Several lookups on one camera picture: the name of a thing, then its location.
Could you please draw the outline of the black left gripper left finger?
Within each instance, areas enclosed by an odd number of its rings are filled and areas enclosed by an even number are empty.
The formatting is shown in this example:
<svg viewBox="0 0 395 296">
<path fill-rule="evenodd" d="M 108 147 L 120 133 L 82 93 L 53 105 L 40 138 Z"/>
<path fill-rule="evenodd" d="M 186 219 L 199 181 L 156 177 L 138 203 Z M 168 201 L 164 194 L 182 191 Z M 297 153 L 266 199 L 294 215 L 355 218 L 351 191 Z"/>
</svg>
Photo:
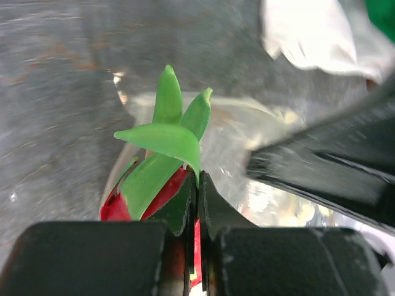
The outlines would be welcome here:
<svg viewBox="0 0 395 296">
<path fill-rule="evenodd" d="M 194 269 L 195 175 L 188 173 L 178 192 L 149 221 L 165 227 L 153 295 L 188 295 Z"/>
</svg>

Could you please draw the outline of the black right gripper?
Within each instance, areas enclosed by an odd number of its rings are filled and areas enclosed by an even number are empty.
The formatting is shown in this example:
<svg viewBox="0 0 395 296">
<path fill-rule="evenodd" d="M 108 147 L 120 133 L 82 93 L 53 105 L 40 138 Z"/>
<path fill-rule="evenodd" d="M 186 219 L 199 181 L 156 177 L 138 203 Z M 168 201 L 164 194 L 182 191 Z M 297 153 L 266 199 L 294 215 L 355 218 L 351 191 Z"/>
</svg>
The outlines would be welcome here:
<svg viewBox="0 0 395 296">
<path fill-rule="evenodd" d="M 394 232 L 394 78 L 358 104 L 252 151 L 247 175 Z"/>
</svg>

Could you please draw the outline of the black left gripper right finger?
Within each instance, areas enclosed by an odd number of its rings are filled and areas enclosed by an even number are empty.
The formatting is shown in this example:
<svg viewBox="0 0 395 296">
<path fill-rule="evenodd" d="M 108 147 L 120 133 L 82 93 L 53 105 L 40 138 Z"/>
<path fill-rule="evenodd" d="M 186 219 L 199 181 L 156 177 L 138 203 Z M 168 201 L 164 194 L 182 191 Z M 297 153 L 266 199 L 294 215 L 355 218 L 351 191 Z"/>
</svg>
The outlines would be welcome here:
<svg viewBox="0 0 395 296">
<path fill-rule="evenodd" d="M 256 228 L 218 192 L 208 172 L 202 171 L 199 183 L 199 226 L 201 239 L 202 287 L 207 295 L 230 295 L 227 291 L 225 254 L 220 246 L 222 231 Z"/>
</svg>

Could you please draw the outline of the clear dotted zip bag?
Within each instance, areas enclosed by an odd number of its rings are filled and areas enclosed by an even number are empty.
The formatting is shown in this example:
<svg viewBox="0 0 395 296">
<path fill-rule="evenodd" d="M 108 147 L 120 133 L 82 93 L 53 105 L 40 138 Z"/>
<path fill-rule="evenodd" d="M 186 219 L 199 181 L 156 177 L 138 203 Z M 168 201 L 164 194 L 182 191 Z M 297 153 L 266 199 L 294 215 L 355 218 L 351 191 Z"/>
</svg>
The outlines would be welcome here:
<svg viewBox="0 0 395 296">
<path fill-rule="evenodd" d="M 127 212 L 139 218 L 183 163 L 200 166 L 198 141 L 212 107 L 211 89 L 186 110 L 179 90 L 158 91 L 152 123 L 119 131 L 116 138 L 152 150 L 125 167 L 111 188 L 124 185 Z M 347 213 L 379 228 L 394 230 L 394 89 L 379 89 L 335 117 L 266 147 L 253 150 L 246 175 Z"/>
</svg>

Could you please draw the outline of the red chili pepper green stem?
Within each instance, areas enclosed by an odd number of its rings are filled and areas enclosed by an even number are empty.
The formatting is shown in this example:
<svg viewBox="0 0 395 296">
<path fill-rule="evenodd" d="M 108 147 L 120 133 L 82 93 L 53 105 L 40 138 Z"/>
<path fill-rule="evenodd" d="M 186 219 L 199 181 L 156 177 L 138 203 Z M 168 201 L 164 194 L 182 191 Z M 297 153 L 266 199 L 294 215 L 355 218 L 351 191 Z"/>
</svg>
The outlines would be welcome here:
<svg viewBox="0 0 395 296">
<path fill-rule="evenodd" d="M 154 112 L 150 123 L 114 133 L 114 138 L 144 149 L 143 160 L 133 157 L 103 198 L 101 221 L 150 219 L 179 190 L 188 173 L 200 183 L 200 142 L 212 113 L 212 88 L 201 91 L 187 107 L 176 73 L 166 65 L 157 83 Z M 199 225 L 194 210 L 194 269 L 190 289 L 202 281 Z"/>
</svg>

